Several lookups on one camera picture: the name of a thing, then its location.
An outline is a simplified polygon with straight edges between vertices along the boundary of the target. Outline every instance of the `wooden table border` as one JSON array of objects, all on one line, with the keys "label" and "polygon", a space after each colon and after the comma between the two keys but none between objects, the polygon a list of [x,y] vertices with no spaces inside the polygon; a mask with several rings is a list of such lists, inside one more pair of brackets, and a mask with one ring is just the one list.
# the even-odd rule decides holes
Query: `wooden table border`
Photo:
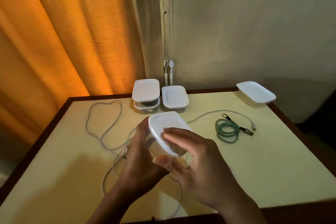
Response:
[{"label": "wooden table border", "polygon": [[[231,92],[237,91],[237,87],[205,89],[205,90],[187,90],[187,94],[214,93],[214,92]],[[53,120],[48,124],[34,145],[27,152],[25,157],[17,165],[13,173],[0,188],[0,206],[5,201],[15,184],[21,178],[27,167],[39,152],[45,141],[53,132],[58,122],[62,119],[70,105],[74,101],[87,100],[103,100],[131,98],[132,94],[119,95],[103,95],[103,96],[86,96],[86,97],[70,97],[57,112]],[[336,165],[323,152],[314,147],[314,145],[306,139],[304,134],[289,120],[289,118],[275,106],[274,103],[268,104],[268,107],[283,121],[285,125],[302,141],[302,143],[319,159],[319,161],[336,176]],[[277,206],[271,208],[263,208],[263,213],[269,223],[336,223],[336,200],[305,203],[297,205]],[[191,217],[176,218],[167,220],[166,223],[223,223],[218,214],[199,215]]]}]

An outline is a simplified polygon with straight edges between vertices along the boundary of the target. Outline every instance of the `yellow tabletop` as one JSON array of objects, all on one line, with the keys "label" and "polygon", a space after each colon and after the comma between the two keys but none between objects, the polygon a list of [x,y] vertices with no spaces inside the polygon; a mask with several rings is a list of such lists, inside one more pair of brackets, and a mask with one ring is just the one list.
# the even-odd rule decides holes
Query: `yellow tabletop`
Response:
[{"label": "yellow tabletop", "polygon": [[[222,112],[208,114],[190,127],[216,141],[237,181],[259,207],[336,198],[336,178],[266,105],[250,105],[233,92],[188,97],[190,104],[180,114],[185,121],[208,111],[228,109],[246,115],[256,124],[253,137],[240,133],[235,144],[216,137],[214,124]],[[102,181],[115,155],[86,133],[85,122],[92,104],[111,101],[71,104],[0,207],[1,224],[84,223],[89,218],[103,197]],[[129,132],[145,117],[134,111],[132,99],[120,101],[120,119],[104,139],[109,147],[125,142]],[[101,136],[119,111],[118,104],[95,106],[89,130]],[[244,117],[227,114],[239,125],[250,128]],[[115,180],[113,174],[109,175],[107,189]],[[174,213],[179,201],[178,184],[166,177],[128,209],[122,222],[164,219]],[[177,217],[213,212],[183,192]]]}]

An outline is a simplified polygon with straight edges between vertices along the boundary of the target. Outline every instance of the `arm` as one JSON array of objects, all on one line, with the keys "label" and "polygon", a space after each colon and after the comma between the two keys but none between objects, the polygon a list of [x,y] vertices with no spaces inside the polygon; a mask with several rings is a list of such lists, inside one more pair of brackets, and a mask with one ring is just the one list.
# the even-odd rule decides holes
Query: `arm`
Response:
[{"label": "arm", "polygon": [[173,173],[197,200],[218,211],[228,224],[266,224],[257,204],[239,186],[214,141],[179,128],[165,128],[163,136],[187,150],[192,163],[185,168],[165,155],[153,162]]},{"label": "arm", "polygon": [[145,141],[148,133],[147,117],[136,128],[119,179],[86,224],[118,224],[129,206],[168,174],[166,169],[152,162]]}]

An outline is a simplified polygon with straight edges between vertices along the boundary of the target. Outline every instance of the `left hand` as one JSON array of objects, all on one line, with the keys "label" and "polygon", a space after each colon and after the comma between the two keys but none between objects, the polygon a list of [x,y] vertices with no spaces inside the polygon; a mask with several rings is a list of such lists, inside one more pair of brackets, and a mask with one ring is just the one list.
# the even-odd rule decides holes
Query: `left hand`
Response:
[{"label": "left hand", "polygon": [[124,169],[117,181],[120,189],[127,190],[134,200],[149,192],[169,172],[163,167],[154,164],[153,158],[146,145],[146,136],[149,133],[148,117],[135,130],[127,154]]}]

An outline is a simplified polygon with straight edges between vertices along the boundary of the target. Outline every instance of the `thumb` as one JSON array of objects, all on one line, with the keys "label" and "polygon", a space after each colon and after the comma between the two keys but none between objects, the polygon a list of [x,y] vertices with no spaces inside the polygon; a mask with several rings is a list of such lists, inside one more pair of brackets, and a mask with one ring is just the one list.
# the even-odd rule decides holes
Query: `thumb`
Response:
[{"label": "thumb", "polygon": [[153,163],[165,168],[168,172],[174,175],[181,184],[184,184],[184,178],[188,170],[182,166],[176,158],[167,155],[161,155],[153,158]]}]

